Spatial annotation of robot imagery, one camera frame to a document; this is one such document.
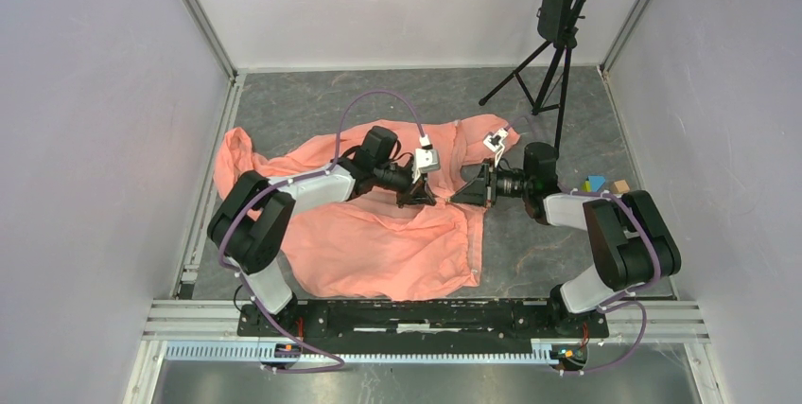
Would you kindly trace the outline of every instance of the towel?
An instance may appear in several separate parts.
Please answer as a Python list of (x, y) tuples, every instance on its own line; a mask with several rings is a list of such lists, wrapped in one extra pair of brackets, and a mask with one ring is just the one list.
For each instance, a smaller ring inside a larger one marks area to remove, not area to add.
[[(441, 169), (428, 174), (435, 206), (398, 208), (395, 193), (374, 188), (352, 201), (294, 216), (281, 248), (299, 284), (318, 297), (385, 295), (393, 300), (427, 300), (462, 286), (477, 286), (485, 209), (445, 199), (465, 184), (460, 175), (463, 166), (492, 155), (482, 140), (506, 123), (484, 114), (425, 125), (440, 155)], [(398, 135), (402, 153), (419, 147), (415, 124), (379, 120), (342, 132), (340, 150), (360, 145), (376, 125)], [(510, 130), (507, 146), (518, 138)], [(225, 198), (236, 179), (249, 170), (270, 177), (321, 167), (331, 161), (334, 142), (334, 134), (316, 136), (285, 156), (268, 159), (254, 152), (244, 130), (234, 128), (226, 133), (215, 162), (220, 197)]]

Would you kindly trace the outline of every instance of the colored block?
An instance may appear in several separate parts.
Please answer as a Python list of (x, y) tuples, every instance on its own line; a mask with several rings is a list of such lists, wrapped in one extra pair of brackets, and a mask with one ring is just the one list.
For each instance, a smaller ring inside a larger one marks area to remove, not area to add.
[(604, 185), (604, 177), (601, 175), (588, 175), (587, 181), (590, 183), (591, 191), (599, 191)]
[(618, 180), (613, 184), (613, 192), (616, 194), (624, 194), (629, 192), (629, 185), (626, 180)]

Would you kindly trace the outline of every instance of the gray floor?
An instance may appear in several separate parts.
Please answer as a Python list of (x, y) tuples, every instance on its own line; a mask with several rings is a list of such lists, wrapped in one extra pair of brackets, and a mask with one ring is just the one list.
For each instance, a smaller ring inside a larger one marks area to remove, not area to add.
[[(243, 127), (257, 150), (267, 156), (285, 154), (309, 139), (309, 132), (335, 132), (342, 109), (356, 95), (374, 88), (392, 89), (408, 97), (426, 123), (493, 113), (514, 118), (529, 103), (514, 82), (484, 108), (477, 101), (509, 72), (506, 68), (387, 70), (248, 75), (235, 124)], [(524, 77), (536, 90), (545, 68), (529, 68)], [(559, 90), (551, 96), (556, 102)], [(379, 118), (410, 121), (407, 110), (393, 98), (366, 99), (351, 111), (347, 127)], [(540, 132), (532, 138), (526, 124), (519, 145), (505, 156), (520, 167), (523, 145), (533, 139), (552, 142), (556, 111), (538, 116)], [(637, 187), (636, 175), (618, 121), (602, 80), (593, 67), (572, 68), (568, 89), (563, 145), (558, 162), (561, 181), (578, 186), (588, 174), (608, 182), (625, 179)], [(474, 168), (463, 170), (466, 179)], [(229, 299), (238, 282), (215, 260), (214, 244), (207, 242), (193, 298)], [(308, 298), (280, 255), (288, 283), (299, 298)], [(489, 210), (484, 222), (481, 285), (462, 288), (453, 297), (545, 297), (592, 264), (584, 232), (541, 226), (530, 220), (521, 200), (503, 199)], [(671, 295), (668, 280), (644, 292)]]
[[(588, 366), (626, 347), (593, 346)], [(168, 361), (154, 403), (570, 403), (701, 402), (681, 344), (642, 345), (620, 366), (582, 378), (559, 378), (536, 365), (352, 364), (347, 370), (275, 376), (255, 363)]]

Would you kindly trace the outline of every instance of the white wall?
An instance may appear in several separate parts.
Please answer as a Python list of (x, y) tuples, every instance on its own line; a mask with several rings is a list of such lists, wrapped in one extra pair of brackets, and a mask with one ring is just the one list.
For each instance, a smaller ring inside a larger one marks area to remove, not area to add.
[[(240, 68), (511, 65), (542, 43), (541, 0), (200, 1)], [(634, 2), (589, 0), (573, 60), (601, 61)]]
[(802, 0), (653, 0), (612, 68), (733, 402), (798, 402)]
[(0, 402), (119, 402), (226, 78), (181, 0), (0, 12)]

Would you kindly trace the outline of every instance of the crumpled cloth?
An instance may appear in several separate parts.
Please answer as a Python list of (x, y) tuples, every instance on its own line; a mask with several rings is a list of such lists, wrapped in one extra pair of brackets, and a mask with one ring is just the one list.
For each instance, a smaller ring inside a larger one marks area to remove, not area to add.
[[(445, 198), (464, 185), (461, 167), (491, 156), (482, 139), (506, 123), (484, 114), (425, 126), (440, 154), (441, 169), (428, 174), (435, 206), (398, 208), (393, 192), (374, 188), (352, 201), (294, 216), (281, 248), (301, 286), (318, 297), (386, 295), (393, 300), (426, 300), (477, 286), (484, 208), (446, 203)], [(402, 153), (419, 147), (415, 124), (379, 120), (342, 132), (340, 150), (361, 144), (374, 125), (395, 132)], [(510, 130), (507, 146), (518, 138)], [(319, 168), (333, 158), (334, 141), (334, 134), (316, 136), (286, 156), (268, 159), (253, 151), (244, 130), (234, 128), (226, 133), (215, 163), (220, 197), (248, 170), (270, 177)]]

